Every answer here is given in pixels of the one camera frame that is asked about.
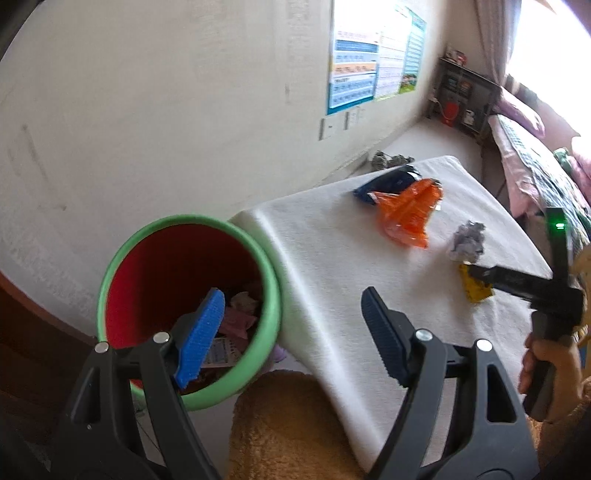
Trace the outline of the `person right hand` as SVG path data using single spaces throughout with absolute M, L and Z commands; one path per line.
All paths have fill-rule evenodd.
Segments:
M 572 413 L 584 398 L 580 355 L 576 345 L 569 346 L 539 339 L 531 333 L 525 340 L 526 353 L 522 359 L 518 391 L 527 394 L 533 381 L 535 367 L 541 361 L 555 369 L 552 402 L 546 415 L 547 422 L 559 421 Z

